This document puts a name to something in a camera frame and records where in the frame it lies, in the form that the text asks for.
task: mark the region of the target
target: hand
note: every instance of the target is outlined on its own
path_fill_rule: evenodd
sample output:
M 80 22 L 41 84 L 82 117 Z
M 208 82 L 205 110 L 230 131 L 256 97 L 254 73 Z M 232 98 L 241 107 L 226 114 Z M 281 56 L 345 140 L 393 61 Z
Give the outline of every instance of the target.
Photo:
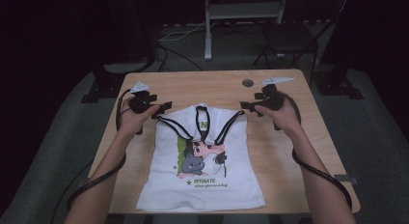
M 273 111 L 261 105 L 256 105 L 255 108 L 261 114 L 273 119 L 274 123 L 285 133 L 300 126 L 295 110 L 287 98 L 285 98 L 283 107 L 279 111 Z
M 127 98 L 123 101 L 120 131 L 126 134 L 134 135 L 142 128 L 144 122 L 148 119 L 148 117 L 153 115 L 160 106 L 153 105 L 144 113 L 136 114 L 129 107 L 129 101 L 131 99 L 132 98 Z

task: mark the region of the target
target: metal shelf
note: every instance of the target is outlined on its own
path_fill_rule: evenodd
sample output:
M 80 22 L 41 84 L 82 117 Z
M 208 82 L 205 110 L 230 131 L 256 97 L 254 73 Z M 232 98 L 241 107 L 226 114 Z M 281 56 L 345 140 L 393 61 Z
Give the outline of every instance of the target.
M 209 19 L 277 17 L 280 3 L 209 5 Z

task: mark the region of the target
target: dark background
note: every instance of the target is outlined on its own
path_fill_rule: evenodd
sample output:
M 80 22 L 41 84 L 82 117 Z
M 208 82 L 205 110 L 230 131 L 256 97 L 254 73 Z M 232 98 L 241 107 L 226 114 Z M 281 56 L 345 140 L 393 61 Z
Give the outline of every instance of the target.
M 367 72 L 409 139 L 408 2 L 348 0 L 322 60 Z M 91 71 L 111 80 L 103 64 L 147 61 L 154 49 L 145 25 L 203 22 L 204 3 L 145 1 L 136 25 L 142 50 L 132 55 L 106 0 L 0 0 L 1 213 L 71 89 Z

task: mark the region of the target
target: vr controller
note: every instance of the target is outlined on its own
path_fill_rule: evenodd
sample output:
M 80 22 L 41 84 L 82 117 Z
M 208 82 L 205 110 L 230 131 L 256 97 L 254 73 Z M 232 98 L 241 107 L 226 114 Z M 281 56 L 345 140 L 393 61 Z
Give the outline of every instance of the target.
M 150 92 L 148 91 L 138 91 L 138 92 L 131 92 L 132 95 L 134 95 L 135 98 L 131 99 L 129 101 L 129 106 L 132 109 L 133 112 L 137 114 L 144 113 L 148 108 L 153 106 L 154 104 L 151 104 L 151 102 L 157 100 L 157 95 L 151 95 Z M 172 108 L 172 102 L 168 101 L 163 104 L 159 104 L 159 109 L 151 115 L 153 119 L 156 119 L 156 117 L 159 114 L 165 114 L 165 110 L 171 109 Z M 143 127 L 141 128 L 137 135 L 141 135 L 143 133 Z
M 257 112 L 258 116 L 261 117 L 262 114 L 255 109 L 256 105 L 262 105 L 271 110 L 279 111 L 283 107 L 286 98 L 294 108 L 297 119 L 301 124 L 300 110 L 298 109 L 298 106 L 295 103 L 294 99 L 289 97 L 287 94 L 278 91 L 274 84 L 270 84 L 261 88 L 261 93 L 255 93 L 255 99 L 259 99 L 259 101 L 240 101 L 240 106 L 241 109 L 248 109 L 250 112 Z M 274 124 L 274 129 L 280 130 L 280 128 L 276 124 Z

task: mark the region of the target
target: gray carpet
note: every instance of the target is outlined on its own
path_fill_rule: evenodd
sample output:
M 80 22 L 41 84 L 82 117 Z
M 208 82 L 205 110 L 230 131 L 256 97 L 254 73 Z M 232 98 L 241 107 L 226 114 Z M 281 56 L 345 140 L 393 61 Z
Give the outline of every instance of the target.
M 166 33 L 188 28 L 164 30 Z M 257 28 L 251 34 L 213 35 L 213 59 L 204 61 L 205 34 L 193 34 L 180 41 L 162 42 L 196 62 L 204 70 L 266 69 L 261 59 L 253 61 L 264 48 L 264 39 Z M 320 52 L 325 47 L 325 37 Z M 147 71 L 157 71 L 165 58 L 157 49 L 158 58 Z M 276 69 L 284 68 L 288 59 L 270 57 Z M 309 75 L 311 56 L 298 62 L 298 68 Z M 135 64 L 106 66 L 109 70 L 132 70 Z M 197 70 L 194 65 L 168 53 L 163 70 Z M 317 70 L 328 70 L 319 65 Z M 314 98 L 331 133 L 346 172 L 357 183 L 355 191 L 361 210 L 355 214 L 358 223 L 407 223 L 409 220 L 409 144 L 394 119 L 376 94 L 368 76 L 350 70 L 347 78 L 365 99 L 346 96 L 323 97 L 312 86 Z M 49 223 L 57 202 L 69 182 L 94 159 L 115 100 L 102 98 L 98 103 L 80 103 L 88 94 L 94 76 L 87 75 L 61 105 L 45 136 L 41 148 L 19 188 L 14 201 L 1 217 L 1 223 Z M 89 167 L 69 187 L 57 209 L 54 223 L 62 223 L 65 202 L 70 193 L 84 182 Z M 281 215 L 284 223 L 297 223 L 305 213 Z M 110 217 L 108 223 L 142 223 L 141 215 Z

